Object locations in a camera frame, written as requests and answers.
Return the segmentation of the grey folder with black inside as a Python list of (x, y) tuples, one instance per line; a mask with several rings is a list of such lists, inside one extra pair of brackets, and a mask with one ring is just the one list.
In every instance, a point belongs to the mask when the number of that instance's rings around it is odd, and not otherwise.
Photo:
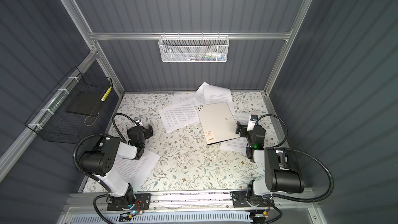
[(239, 138), (236, 122), (227, 103), (197, 106), (199, 120), (207, 145)]

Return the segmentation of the printed sheet near left arm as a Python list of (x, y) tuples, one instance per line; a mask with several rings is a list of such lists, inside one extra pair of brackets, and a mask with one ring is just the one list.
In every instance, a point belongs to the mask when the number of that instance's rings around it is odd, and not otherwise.
[(145, 151), (139, 160), (116, 158), (113, 166), (120, 176), (130, 183), (135, 191), (141, 186), (157, 164), (160, 156), (152, 151)]

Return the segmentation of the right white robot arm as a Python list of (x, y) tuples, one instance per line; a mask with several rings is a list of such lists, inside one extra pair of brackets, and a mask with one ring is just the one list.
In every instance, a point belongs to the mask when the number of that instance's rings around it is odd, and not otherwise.
[(263, 176), (252, 180), (245, 191), (231, 193), (238, 207), (262, 205), (262, 197), (271, 201), (272, 197), (267, 194), (273, 192), (301, 194), (304, 191), (304, 179), (293, 152), (279, 150), (278, 147), (262, 147), (260, 141), (264, 140), (266, 130), (252, 121), (249, 125), (237, 122), (235, 133), (247, 140), (247, 158), (253, 163), (264, 165)]

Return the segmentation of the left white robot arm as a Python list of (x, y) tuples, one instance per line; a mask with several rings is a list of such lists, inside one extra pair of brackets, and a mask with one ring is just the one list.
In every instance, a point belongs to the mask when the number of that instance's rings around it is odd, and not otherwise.
[(146, 170), (158, 160), (152, 152), (145, 152), (146, 140), (153, 136), (153, 127), (135, 126), (127, 131), (128, 141), (105, 134), (82, 139), (73, 152), (77, 170), (99, 182), (107, 190), (108, 210), (136, 211), (143, 208), (133, 188), (139, 185)]

